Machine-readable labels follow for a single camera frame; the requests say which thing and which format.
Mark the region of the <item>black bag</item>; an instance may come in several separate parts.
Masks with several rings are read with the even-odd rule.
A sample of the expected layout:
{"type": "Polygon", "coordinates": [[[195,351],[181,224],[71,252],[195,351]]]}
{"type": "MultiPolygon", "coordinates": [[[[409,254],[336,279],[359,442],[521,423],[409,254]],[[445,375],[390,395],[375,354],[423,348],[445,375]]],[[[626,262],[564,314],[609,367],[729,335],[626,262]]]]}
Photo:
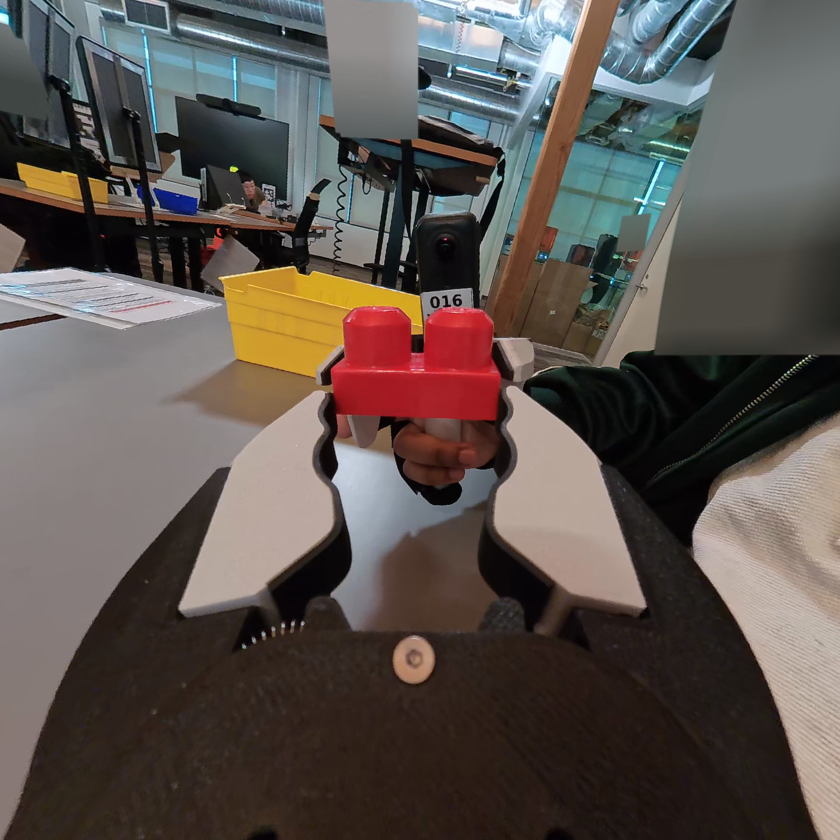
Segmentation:
{"type": "Polygon", "coordinates": [[[443,145],[457,151],[493,157],[496,163],[476,164],[474,162],[457,163],[454,167],[444,169],[421,169],[423,178],[432,196],[477,196],[490,182],[491,170],[498,175],[496,188],[485,205],[485,211],[479,220],[480,238],[484,238],[492,218],[497,210],[501,188],[505,180],[506,158],[502,148],[494,146],[488,139],[480,137],[467,129],[441,118],[429,115],[418,117],[418,133],[420,141],[443,145]]]}

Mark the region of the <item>bent silver ducts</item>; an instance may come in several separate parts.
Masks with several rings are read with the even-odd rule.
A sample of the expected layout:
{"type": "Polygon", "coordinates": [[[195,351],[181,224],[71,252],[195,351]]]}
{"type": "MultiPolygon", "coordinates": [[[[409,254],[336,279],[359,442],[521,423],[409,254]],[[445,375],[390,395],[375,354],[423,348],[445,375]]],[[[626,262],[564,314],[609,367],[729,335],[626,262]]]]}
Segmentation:
{"type": "MultiPolygon", "coordinates": [[[[553,38],[568,41],[583,2],[541,2],[521,20],[507,24],[504,36],[520,46],[544,48],[553,38]]],[[[650,1],[636,7],[624,35],[610,33],[599,67],[638,85],[665,78],[732,5],[731,1],[650,1]]]]}

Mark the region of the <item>long wooden desk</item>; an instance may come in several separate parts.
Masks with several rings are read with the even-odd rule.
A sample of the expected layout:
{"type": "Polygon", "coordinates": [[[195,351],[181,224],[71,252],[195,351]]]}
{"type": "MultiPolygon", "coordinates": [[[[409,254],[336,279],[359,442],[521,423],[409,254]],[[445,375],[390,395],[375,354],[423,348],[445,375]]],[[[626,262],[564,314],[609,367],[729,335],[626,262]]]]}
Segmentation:
{"type": "Polygon", "coordinates": [[[181,289],[203,291],[201,247],[217,231],[236,235],[256,231],[260,240],[271,241],[288,236],[292,242],[307,245],[324,238],[331,227],[311,224],[306,234],[296,228],[302,223],[268,219],[236,212],[227,214],[198,212],[195,215],[170,213],[155,209],[154,220],[147,224],[143,205],[94,203],[86,213],[82,201],[37,191],[21,181],[1,181],[2,223],[23,236],[29,261],[39,269],[78,268],[108,271],[128,277],[141,273],[128,266],[127,257],[115,257],[112,242],[131,238],[144,239],[151,245],[155,237],[170,259],[172,281],[181,289]]]}

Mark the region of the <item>person's right forearm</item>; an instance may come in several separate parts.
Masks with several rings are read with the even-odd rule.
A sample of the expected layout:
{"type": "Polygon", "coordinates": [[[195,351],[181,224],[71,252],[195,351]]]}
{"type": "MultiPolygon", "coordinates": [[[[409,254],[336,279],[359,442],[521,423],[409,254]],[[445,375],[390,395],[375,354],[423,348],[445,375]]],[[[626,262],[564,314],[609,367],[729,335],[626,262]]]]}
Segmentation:
{"type": "Polygon", "coordinates": [[[617,368],[565,366],[536,374],[525,393],[608,466],[636,481],[665,465],[665,443],[714,396],[694,360],[630,353],[617,368]]]}

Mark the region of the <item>black panel display on pole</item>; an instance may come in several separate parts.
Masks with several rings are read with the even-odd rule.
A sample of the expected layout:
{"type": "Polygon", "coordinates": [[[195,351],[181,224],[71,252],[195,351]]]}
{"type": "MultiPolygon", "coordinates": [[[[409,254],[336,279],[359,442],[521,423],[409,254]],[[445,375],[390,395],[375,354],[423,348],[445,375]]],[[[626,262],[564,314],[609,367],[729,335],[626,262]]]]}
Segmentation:
{"type": "Polygon", "coordinates": [[[153,276],[156,281],[162,282],[163,264],[149,178],[150,173],[162,173],[161,156],[154,133],[144,68],[81,35],[77,37],[77,54],[105,160],[110,165],[138,173],[153,276]]]}
{"type": "Polygon", "coordinates": [[[15,32],[24,41],[28,57],[35,64],[36,80],[45,93],[45,106],[36,115],[21,117],[22,132],[49,149],[50,162],[70,158],[72,171],[78,177],[92,264],[96,270],[105,270],[107,263],[92,194],[93,178],[104,170],[82,142],[84,124],[72,96],[76,30],[56,2],[16,2],[13,18],[15,32]]]}

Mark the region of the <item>laminated paper sheet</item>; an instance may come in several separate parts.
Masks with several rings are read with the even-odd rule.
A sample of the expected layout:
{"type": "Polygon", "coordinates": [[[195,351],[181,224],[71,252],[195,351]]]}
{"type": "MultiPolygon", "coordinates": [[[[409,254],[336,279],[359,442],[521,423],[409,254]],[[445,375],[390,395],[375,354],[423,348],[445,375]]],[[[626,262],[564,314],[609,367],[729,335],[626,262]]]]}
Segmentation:
{"type": "Polygon", "coordinates": [[[144,285],[73,268],[2,274],[1,299],[120,330],[223,306],[218,297],[191,297],[156,282],[144,285]]]}

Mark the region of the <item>red plastic block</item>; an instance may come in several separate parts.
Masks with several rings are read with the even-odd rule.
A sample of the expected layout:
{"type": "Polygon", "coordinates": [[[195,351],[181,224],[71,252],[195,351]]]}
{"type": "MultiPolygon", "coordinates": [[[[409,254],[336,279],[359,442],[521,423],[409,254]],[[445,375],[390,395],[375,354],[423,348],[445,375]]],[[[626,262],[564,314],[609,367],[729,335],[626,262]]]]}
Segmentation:
{"type": "Polygon", "coordinates": [[[493,331],[482,310],[443,309],[426,320],[415,351],[404,311],[356,308],[343,320],[344,357],[331,371],[334,407],[346,416],[495,421],[493,331]]]}

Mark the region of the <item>person's white shirt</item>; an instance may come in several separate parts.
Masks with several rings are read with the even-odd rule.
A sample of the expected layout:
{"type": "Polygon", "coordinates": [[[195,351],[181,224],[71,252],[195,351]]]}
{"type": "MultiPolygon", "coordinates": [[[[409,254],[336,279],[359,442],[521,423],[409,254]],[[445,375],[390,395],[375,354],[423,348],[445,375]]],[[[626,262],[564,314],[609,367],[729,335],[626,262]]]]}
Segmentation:
{"type": "Polygon", "coordinates": [[[820,838],[839,838],[839,418],[723,471],[695,561],[771,689],[820,838]]]}

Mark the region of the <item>yellow plastic bin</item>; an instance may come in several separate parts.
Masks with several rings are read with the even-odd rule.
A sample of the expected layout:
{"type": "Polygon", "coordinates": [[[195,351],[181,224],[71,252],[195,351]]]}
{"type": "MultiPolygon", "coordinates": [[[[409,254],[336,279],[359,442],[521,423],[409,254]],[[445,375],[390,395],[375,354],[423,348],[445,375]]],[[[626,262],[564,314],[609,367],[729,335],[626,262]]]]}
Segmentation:
{"type": "Polygon", "coordinates": [[[237,361],[314,377],[343,341],[343,319],[359,307],[399,308],[423,331],[421,300],[399,290],[293,267],[225,276],[224,298],[237,361]]]}

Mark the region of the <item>long yellow bin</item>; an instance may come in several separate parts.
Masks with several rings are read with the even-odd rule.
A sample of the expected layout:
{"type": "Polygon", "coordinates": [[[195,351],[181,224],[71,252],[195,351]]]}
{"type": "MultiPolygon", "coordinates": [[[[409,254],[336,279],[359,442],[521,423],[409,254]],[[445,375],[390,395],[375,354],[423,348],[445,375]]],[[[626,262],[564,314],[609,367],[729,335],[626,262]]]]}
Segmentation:
{"type": "MultiPolygon", "coordinates": [[[[29,190],[82,200],[81,183],[76,173],[51,171],[22,162],[16,163],[16,167],[19,179],[29,190]]],[[[109,184],[106,181],[88,177],[88,185],[94,203],[106,204],[109,201],[109,184]]]]}

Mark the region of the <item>silver ceiling duct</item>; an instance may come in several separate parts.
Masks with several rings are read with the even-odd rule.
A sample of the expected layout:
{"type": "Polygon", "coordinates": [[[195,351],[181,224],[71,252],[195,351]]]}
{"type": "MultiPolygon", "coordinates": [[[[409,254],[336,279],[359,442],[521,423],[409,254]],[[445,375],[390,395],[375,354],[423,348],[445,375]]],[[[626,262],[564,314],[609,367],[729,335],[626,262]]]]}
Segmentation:
{"type": "MultiPolygon", "coordinates": [[[[273,61],[318,77],[329,76],[329,56],[320,2],[279,2],[280,14],[260,14],[256,2],[168,2],[174,39],[273,61]]],[[[101,15],[125,24],[120,1],[98,2],[101,15]]],[[[539,52],[517,45],[497,30],[463,19],[442,21],[419,15],[418,57],[433,75],[467,67],[532,77],[539,52]]]]}

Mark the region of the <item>large black monitor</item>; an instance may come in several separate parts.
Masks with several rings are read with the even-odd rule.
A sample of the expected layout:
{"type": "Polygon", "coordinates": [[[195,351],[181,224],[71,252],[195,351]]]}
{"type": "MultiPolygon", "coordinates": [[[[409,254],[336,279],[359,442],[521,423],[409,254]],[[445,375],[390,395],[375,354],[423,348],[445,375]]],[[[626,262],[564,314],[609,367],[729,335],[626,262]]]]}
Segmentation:
{"type": "Polygon", "coordinates": [[[258,186],[274,186],[280,200],[288,199],[290,127],[286,122],[181,97],[175,98],[175,118],[184,176],[198,180],[202,168],[209,165],[224,170],[235,167],[253,175],[258,186]]]}

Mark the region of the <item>stack of cardboard boxes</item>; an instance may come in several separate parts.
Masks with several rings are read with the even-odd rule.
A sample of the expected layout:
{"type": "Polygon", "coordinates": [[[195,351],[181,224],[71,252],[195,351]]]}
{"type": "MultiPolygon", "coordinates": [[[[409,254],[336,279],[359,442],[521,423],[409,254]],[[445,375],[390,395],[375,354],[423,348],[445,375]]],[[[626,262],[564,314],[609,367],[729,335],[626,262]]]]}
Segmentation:
{"type": "Polygon", "coordinates": [[[510,335],[594,357],[616,314],[616,305],[596,308],[594,297],[595,283],[587,267],[557,259],[535,262],[510,335]]]}

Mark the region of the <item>blue storage bin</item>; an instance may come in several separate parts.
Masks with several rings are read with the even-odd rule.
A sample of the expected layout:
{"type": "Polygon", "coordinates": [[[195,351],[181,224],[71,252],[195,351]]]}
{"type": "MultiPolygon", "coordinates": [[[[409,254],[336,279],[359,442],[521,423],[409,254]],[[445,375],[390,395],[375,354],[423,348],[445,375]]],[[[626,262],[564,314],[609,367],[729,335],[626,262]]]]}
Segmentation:
{"type": "Polygon", "coordinates": [[[169,214],[194,217],[198,214],[198,198],[157,186],[151,189],[150,204],[156,216],[169,214]]]}

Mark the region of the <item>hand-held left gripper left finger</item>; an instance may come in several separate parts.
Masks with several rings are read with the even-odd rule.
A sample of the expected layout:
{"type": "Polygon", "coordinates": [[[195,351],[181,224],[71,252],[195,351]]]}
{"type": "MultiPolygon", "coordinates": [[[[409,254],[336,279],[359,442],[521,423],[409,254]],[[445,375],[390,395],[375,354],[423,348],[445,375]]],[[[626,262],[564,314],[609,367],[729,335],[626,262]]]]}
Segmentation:
{"type": "Polygon", "coordinates": [[[335,410],[314,392],[236,456],[179,604],[187,618],[254,608],[267,621],[302,621],[351,567],[333,477],[335,410]]]}

